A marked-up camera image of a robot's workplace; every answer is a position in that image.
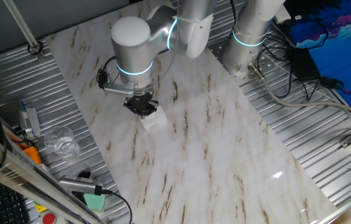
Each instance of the red button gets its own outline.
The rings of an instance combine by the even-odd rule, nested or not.
[[[48,213],[43,217],[43,224],[54,224],[57,221],[55,215]]]

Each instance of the marble board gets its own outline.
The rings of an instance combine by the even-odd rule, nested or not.
[[[159,4],[170,6],[143,1],[46,37],[134,222],[314,224],[336,211],[209,50],[175,55],[162,80],[173,52],[154,59],[164,127],[145,131],[123,96],[98,88],[113,23]]]

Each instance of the glass cup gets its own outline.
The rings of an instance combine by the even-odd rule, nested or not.
[[[48,131],[44,145],[66,161],[74,161],[80,155],[80,146],[73,138],[72,130],[65,126],[57,126]]]

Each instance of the black box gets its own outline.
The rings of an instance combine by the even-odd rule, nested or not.
[[[317,65],[307,48],[292,50],[292,70],[300,82],[317,80],[321,77]]]

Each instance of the green object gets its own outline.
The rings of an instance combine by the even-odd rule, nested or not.
[[[84,194],[84,199],[86,200],[87,207],[93,212],[103,212],[103,207],[105,205],[105,195],[92,195]]]

